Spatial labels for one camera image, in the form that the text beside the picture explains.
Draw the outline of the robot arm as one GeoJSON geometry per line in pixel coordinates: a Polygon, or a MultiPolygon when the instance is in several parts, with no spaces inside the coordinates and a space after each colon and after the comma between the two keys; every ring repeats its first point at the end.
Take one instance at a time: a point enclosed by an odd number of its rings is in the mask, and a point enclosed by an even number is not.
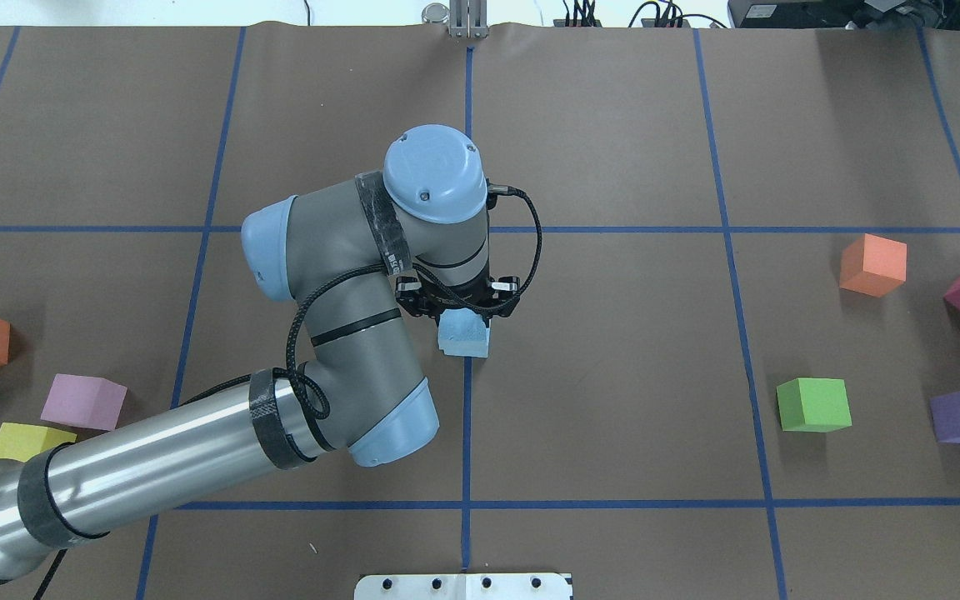
{"type": "Polygon", "coordinates": [[[294,304],[282,364],[221,382],[167,412],[27,460],[0,458],[0,586],[53,553],[240,483],[347,449],[358,466],[418,451],[438,431],[403,316],[481,327],[534,279],[490,274],[501,197],[456,128],[408,129],[383,167],[245,217],[241,243],[264,295],[294,304]]]}

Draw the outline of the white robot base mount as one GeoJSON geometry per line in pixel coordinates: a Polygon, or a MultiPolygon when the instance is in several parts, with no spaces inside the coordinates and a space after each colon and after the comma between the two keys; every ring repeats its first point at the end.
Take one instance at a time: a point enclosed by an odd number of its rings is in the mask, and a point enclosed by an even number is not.
{"type": "Polygon", "coordinates": [[[573,599],[570,574],[556,572],[373,574],[354,599],[573,599]]]}

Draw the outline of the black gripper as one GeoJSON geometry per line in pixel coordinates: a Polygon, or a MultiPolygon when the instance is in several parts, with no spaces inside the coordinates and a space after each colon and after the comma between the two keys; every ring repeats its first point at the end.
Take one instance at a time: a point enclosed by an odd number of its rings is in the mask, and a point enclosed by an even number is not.
{"type": "Polygon", "coordinates": [[[484,322],[491,318],[509,318],[523,295],[519,277],[492,278],[483,269],[467,283],[448,286],[437,274],[418,266],[418,276],[400,276],[395,280],[395,300],[408,315],[439,320],[451,310],[468,310],[484,322]]]}

